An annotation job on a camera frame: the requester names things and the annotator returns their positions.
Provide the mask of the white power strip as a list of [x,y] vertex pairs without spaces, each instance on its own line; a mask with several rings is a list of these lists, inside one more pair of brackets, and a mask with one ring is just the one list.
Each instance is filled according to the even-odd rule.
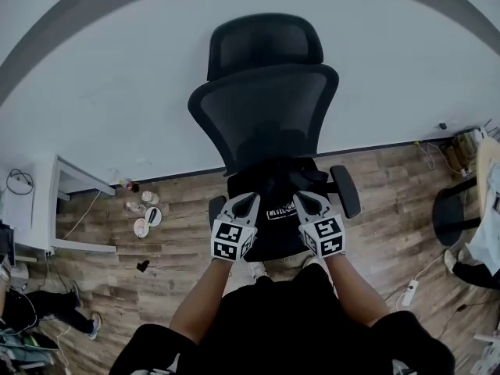
[[413,301],[413,297],[416,293],[416,289],[419,286],[419,282],[415,279],[411,280],[405,290],[405,294],[403,295],[402,298],[402,306],[403,307],[409,307]]

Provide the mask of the person's left white shoe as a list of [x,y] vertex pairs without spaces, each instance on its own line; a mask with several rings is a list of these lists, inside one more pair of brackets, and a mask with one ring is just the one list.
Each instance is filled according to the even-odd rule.
[[252,279],[256,282],[260,277],[267,277],[266,267],[262,262],[249,262],[248,271]]

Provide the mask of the black mesh office chair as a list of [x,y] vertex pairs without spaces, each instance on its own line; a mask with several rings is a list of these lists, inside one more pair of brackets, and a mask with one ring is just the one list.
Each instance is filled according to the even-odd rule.
[[[338,85],[337,71],[323,61],[315,28],[299,16],[260,13],[214,30],[207,81],[187,104],[226,167],[227,194],[209,203],[211,229],[226,202],[254,192],[248,183],[252,167],[281,158],[314,158]],[[338,195],[345,217],[357,216],[359,195],[347,169],[332,166],[325,173],[328,183],[322,196],[329,200]],[[311,252],[298,228],[264,233],[257,228],[242,260],[261,262]]]

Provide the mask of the person's right forearm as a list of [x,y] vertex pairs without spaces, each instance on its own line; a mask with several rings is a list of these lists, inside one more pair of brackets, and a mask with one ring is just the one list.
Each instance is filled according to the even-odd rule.
[[326,257],[324,262],[343,310],[354,321],[371,327],[390,314],[382,297],[357,272],[345,255],[332,255]]

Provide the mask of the black box device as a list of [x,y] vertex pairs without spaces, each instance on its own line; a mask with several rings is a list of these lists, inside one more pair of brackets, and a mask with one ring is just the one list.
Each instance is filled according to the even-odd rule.
[[13,230],[0,223],[0,263],[7,260],[11,267],[16,265],[13,236]]

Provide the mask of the light blue cloth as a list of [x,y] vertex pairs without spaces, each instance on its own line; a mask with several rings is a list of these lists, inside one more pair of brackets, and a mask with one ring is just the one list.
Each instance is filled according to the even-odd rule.
[[500,270],[500,163],[490,168],[487,186],[484,216],[467,248],[494,276]]

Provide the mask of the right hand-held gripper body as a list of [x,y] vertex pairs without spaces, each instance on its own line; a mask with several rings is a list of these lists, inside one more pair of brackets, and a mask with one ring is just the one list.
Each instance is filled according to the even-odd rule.
[[330,217],[300,221],[298,229],[304,245],[319,258],[345,253],[345,227],[332,209]]

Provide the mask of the grey and green bag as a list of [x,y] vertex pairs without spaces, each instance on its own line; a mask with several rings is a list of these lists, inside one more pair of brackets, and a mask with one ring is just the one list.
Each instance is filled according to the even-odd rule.
[[0,373],[37,372],[55,363],[59,346],[44,334],[0,330]]

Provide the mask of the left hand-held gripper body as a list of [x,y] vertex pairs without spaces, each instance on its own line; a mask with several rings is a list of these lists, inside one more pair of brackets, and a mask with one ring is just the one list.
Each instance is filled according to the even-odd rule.
[[241,261],[253,246],[257,234],[255,223],[225,215],[222,210],[212,227],[212,257],[230,262]]

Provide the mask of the person's black shirt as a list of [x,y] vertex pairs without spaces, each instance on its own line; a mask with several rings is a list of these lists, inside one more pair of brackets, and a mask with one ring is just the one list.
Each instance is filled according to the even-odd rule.
[[259,279],[225,295],[192,341],[140,326],[109,375],[455,375],[455,358],[408,311],[367,326],[341,307],[318,264],[292,280]]

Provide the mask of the round wooden table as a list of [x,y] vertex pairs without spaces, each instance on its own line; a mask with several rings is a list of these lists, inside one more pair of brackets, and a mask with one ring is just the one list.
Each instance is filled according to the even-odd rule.
[[[484,138],[477,150],[476,176],[463,181],[456,186],[442,189],[434,200],[432,209],[432,224],[439,242],[453,246],[465,230],[478,228],[484,216],[488,192],[488,174],[492,163],[500,163],[500,142],[492,137]],[[464,204],[459,195],[476,187],[480,215],[465,220]]]

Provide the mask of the white desk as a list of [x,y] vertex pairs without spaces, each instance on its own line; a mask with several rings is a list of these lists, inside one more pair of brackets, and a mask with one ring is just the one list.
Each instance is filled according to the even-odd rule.
[[0,221],[13,229],[14,243],[50,252],[67,248],[86,252],[116,253],[112,245],[97,245],[59,239],[55,235],[57,202],[70,200],[59,189],[61,180],[71,177],[110,196],[116,189],[60,158],[54,152],[36,155],[21,170],[0,171]]

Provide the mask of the black printed t-shirt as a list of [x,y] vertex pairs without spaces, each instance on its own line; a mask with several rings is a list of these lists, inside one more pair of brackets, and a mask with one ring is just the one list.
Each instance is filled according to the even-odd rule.
[[325,195],[327,173],[311,158],[281,158],[260,163],[249,170],[251,190],[260,196],[256,226],[259,233],[284,228],[296,231],[298,215],[293,195],[312,191]]

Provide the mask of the brown cardboard box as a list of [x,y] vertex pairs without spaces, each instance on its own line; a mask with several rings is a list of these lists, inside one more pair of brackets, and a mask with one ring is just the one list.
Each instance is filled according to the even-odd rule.
[[452,145],[460,166],[470,172],[475,165],[479,145],[476,131],[468,130],[456,134],[452,139]]

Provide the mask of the person's left forearm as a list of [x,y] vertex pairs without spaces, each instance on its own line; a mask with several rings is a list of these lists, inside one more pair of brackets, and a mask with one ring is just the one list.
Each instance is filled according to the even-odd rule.
[[170,329],[198,344],[209,331],[220,307],[233,263],[213,259],[170,321]]

